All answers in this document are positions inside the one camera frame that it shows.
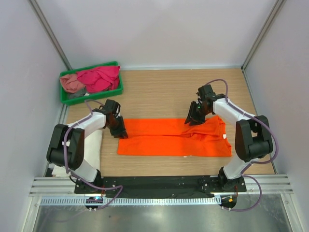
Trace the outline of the orange t shirt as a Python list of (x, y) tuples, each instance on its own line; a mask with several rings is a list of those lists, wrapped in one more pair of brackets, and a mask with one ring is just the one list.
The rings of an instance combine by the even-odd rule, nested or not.
[(183, 118), (125, 119), (127, 139), (117, 153), (127, 156), (230, 157), (225, 122), (219, 116), (190, 126)]

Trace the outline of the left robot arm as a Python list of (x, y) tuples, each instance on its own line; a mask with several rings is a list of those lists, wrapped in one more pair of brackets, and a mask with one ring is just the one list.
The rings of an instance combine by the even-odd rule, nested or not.
[(117, 139), (127, 139), (120, 103), (107, 99), (99, 108), (71, 124), (54, 127), (46, 159), (58, 167), (64, 167), (78, 181), (85, 183), (91, 193), (103, 190), (101, 173), (84, 159), (85, 138), (99, 129), (108, 128)]

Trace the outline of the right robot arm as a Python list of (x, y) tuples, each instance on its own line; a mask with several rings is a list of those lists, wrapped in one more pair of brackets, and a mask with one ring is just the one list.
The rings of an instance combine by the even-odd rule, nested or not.
[(190, 126), (205, 123), (206, 115), (222, 116), (235, 126), (236, 156), (219, 170), (218, 188), (231, 191), (246, 168), (273, 151), (268, 119), (255, 116), (236, 106), (225, 94), (216, 94), (211, 85), (203, 85), (197, 91), (185, 120)]

